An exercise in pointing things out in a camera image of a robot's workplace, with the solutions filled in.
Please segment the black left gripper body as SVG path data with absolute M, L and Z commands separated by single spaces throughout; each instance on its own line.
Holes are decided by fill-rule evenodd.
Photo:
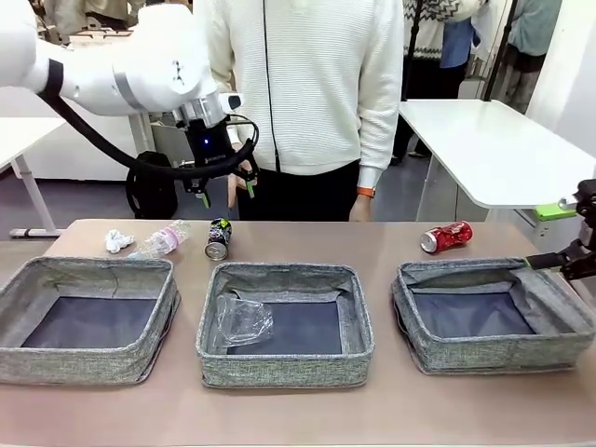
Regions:
M 225 164 L 227 170 L 218 169 L 215 175 L 195 177 L 194 180 L 210 180 L 231 174 L 235 168 L 228 162 L 235 153 L 227 132 L 228 120 L 208 128 L 201 119 L 192 120 L 186 126 L 185 136 L 194 158 L 192 170 Z

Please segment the person's right hand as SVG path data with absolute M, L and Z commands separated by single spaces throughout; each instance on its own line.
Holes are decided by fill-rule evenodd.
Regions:
M 227 176 L 227 207 L 232 209 L 237 203 L 237 190 L 246 190 L 246 181 L 236 174 Z

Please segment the person's left hand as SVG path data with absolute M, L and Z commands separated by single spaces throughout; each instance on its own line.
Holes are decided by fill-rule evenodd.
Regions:
M 369 196 L 357 195 L 355 203 L 349 213 L 352 223 L 366 223 L 372 220 L 373 199 Z

